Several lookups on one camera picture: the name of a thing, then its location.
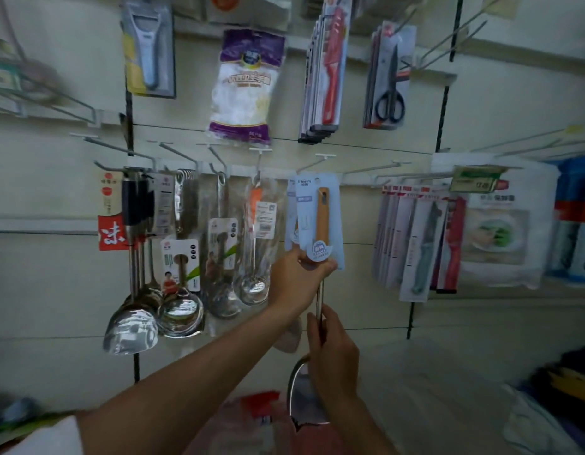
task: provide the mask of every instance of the wall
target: wall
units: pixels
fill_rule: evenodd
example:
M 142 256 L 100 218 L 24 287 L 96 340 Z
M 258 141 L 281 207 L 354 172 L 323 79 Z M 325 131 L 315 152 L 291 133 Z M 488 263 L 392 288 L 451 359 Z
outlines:
M 31 57 L 54 63 L 75 97 L 122 111 L 123 62 L 114 0 L 7 1 L 17 9 L 15 27 L 31 19 L 38 29 L 21 38 Z M 455 5 L 456 0 L 440 0 L 434 3 L 439 11 L 425 17 L 442 13 L 437 28 L 449 25 L 452 30 Z M 422 27 L 424 38 L 434 36 L 429 23 Z M 177 100 L 134 98 L 139 152 L 163 155 L 148 141 L 164 141 L 192 157 L 213 160 L 195 144 L 206 140 L 218 49 L 214 40 L 176 40 Z M 448 90 L 442 147 L 468 150 L 585 120 L 585 79 L 461 55 L 455 61 L 460 76 Z M 336 154 L 323 165 L 335 172 L 393 160 L 412 162 L 398 172 L 419 172 L 428 165 L 438 139 L 444 86 L 414 81 L 402 129 L 364 130 L 367 68 L 350 64 L 341 130 L 327 143 L 308 147 L 296 143 L 303 73 L 304 57 L 290 52 L 271 106 L 273 153 L 264 156 L 266 166 L 301 167 L 315 160 L 315 152 Z M 69 137 L 70 132 L 96 133 L 124 145 L 114 127 L 90 130 L 69 122 L 0 115 L 0 218 L 95 214 L 97 170 L 92 160 L 121 165 L 125 155 Z M 231 163 L 255 162 L 241 149 L 221 147 L 219 152 Z M 410 305 L 397 301 L 395 293 L 377 286 L 369 275 L 379 200 L 376 190 L 343 189 L 347 268 L 332 275 L 325 289 L 326 302 L 340 313 L 361 348 L 405 339 L 410 318 Z M 0 388 L 67 409 L 98 405 L 133 383 L 132 359 L 101 350 L 107 321 L 128 294 L 126 259 L 125 253 L 98 252 L 93 236 L 0 234 Z M 432 338 L 497 380 L 521 379 L 562 351 L 585 344 L 585 291 L 555 285 L 536 292 L 465 290 L 416 306 L 412 317 L 413 338 Z M 141 354 L 141 376 L 207 341 L 161 340 Z M 283 389 L 306 351 L 305 339 L 296 355 L 269 351 L 236 392 Z

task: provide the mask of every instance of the hand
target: hand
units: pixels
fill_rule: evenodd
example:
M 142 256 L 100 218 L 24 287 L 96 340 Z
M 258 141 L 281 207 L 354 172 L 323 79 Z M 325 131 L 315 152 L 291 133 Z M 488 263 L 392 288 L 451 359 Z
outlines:
M 313 269 L 298 248 L 280 257 L 271 267 L 269 305 L 287 309 L 294 317 L 305 311 L 311 305 L 319 283 L 338 266 L 333 259 L 311 265 Z
M 307 315 L 307 337 L 309 338 L 309 374 L 315 390 L 329 415 L 336 409 L 357 400 L 358 364 L 360 350 L 347 335 L 338 315 L 324 305 L 322 344 L 318 320 L 314 314 Z

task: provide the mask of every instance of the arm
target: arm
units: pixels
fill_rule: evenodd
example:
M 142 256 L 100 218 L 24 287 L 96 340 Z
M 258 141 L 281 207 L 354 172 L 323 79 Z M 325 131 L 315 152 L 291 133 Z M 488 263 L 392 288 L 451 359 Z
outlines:
M 324 305 L 323 311 L 326 317 L 324 344 L 319 337 L 316 317 L 311 313 L 307 316 L 309 373 L 332 424 L 358 455 L 398 455 L 357 395 L 358 347 L 345 332 L 334 310 Z
M 300 258 L 290 251 L 273 265 L 261 313 L 79 417 L 84 454 L 181 454 L 337 267 L 327 261 L 308 271 Z

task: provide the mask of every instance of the forearm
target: forearm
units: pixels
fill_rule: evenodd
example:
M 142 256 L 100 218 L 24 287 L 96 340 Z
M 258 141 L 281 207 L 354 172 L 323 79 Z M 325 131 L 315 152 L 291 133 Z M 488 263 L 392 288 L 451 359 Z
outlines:
M 181 454 L 299 314 L 285 310 L 266 308 L 81 417 L 85 455 Z
M 334 405 L 328 415 L 345 444 L 357 455 L 398 455 L 361 399 Z

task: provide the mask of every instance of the photo on packaging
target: photo on packaging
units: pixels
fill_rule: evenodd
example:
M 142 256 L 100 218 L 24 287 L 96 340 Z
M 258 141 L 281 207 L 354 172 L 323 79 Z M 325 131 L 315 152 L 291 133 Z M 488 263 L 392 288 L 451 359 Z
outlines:
M 527 210 L 468 209 L 461 259 L 522 265 L 526 259 Z

